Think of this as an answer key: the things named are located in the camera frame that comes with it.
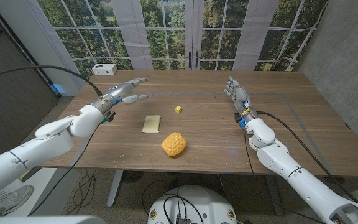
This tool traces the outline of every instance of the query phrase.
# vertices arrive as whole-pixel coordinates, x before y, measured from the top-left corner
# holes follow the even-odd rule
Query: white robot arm
[[[297,163],[274,131],[257,117],[250,96],[239,82],[229,77],[224,90],[234,101],[236,122],[247,134],[249,145],[257,151],[259,161],[283,177],[325,223],[358,224],[358,203],[345,199]]]
[[[71,136],[85,138],[104,121],[114,119],[112,106],[150,98],[152,95],[126,96],[147,78],[137,78],[110,88],[105,95],[80,109],[80,115],[68,116],[46,124],[35,132],[35,138],[0,155],[0,190],[27,170],[70,151],[74,147]]]

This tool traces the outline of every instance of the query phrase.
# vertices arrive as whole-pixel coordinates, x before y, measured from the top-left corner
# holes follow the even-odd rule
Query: forest
[[[132,69],[111,1],[88,0],[90,11],[85,0],[64,0],[73,21],[61,0],[37,2],[82,75],[89,78],[93,74],[94,61],[89,58],[96,63],[115,63],[118,69]],[[326,0],[306,0],[295,20],[300,3],[280,0],[270,24],[276,29],[267,32],[259,57],[268,62],[258,62],[255,70],[288,68]],[[153,68],[185,69],[185,0],[140,0],[140,4]],[[247,5],[248,0],[228,0],[225,13],[224,0],[204,0],[200,69],[232,69]],[[99,30],[96,23],[108,29]],[[296,60],[300,60],[304,49],[300,49]]]

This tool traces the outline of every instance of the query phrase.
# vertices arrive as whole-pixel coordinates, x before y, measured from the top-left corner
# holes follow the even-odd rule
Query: orange object
[[[175,156],[186,147],[186,139],[177,132],[170,134],[161,144],[168,156]]]

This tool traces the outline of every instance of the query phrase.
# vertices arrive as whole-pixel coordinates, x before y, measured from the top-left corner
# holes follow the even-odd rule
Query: wooden table
[[[234,103],[223,93],[230,75],[251,94],[255,110],[272,113],[287,123],[334,175],[358,177],[358,138],[299,72],[120,70],[114,76],[94,75],[91,81],[101,91],[148,77],[150,81],[140,84],[134,93],[153,93],[154,97],[116,105],[114,121],[96,130],[76,167],[250,174],[251,161],[256,174],[272,173],[250,147],[248,161],[244,135],[234,122]],[[93,89],[85,85],[60,118],[79,114],[81,107],[96,98]],[[183,108],[180,114],[175,112],[178,105]],[[160,133],[141,132],[146,115],[161,115]],[[270,117],[260,117],[296,161],[314,175],[325,175],[289,131]],[[186,138],[187,147],[168,157],[161,143],[175,131]],[[75,142],[73,150],[42,166],[68,167],[83,139]]]

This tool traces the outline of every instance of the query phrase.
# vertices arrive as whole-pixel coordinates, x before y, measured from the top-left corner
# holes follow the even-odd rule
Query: sneaker
[[[26,185],[11,193],[0,196],[0,216],[6,215],[20,208],[29,199],[33,186]]]

